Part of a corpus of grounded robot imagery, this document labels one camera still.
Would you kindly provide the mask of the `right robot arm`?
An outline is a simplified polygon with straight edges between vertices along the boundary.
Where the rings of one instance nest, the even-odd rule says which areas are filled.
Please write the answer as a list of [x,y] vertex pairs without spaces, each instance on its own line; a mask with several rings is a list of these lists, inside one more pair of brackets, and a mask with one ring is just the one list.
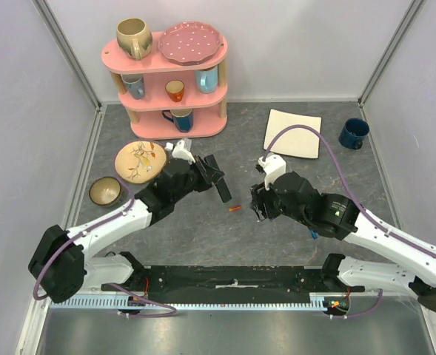
[[379,288],[414,297],[436,313],[436,246],[359,209],[343,195],[319,193],[295,172],[269,185],[252,186],[251,196],[251,207],[260,220],[289,217],[321,237],[363,247],[388,260],[364,262],[331,253],[319,274],[326,290]]

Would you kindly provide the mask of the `black remote control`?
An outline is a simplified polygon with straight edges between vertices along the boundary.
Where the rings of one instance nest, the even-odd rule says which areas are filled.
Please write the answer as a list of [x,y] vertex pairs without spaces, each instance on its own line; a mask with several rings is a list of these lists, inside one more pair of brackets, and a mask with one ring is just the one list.
[[224,172],[218,166],[217,160],[214,155],[208,155],[204,158],[206,164],[212,169],[214,172],[212,181],[215,184],[215,187],[219,193],[221,201],[223,203],[228,203],[232,199],[231,192],[229,187],[224,179]]

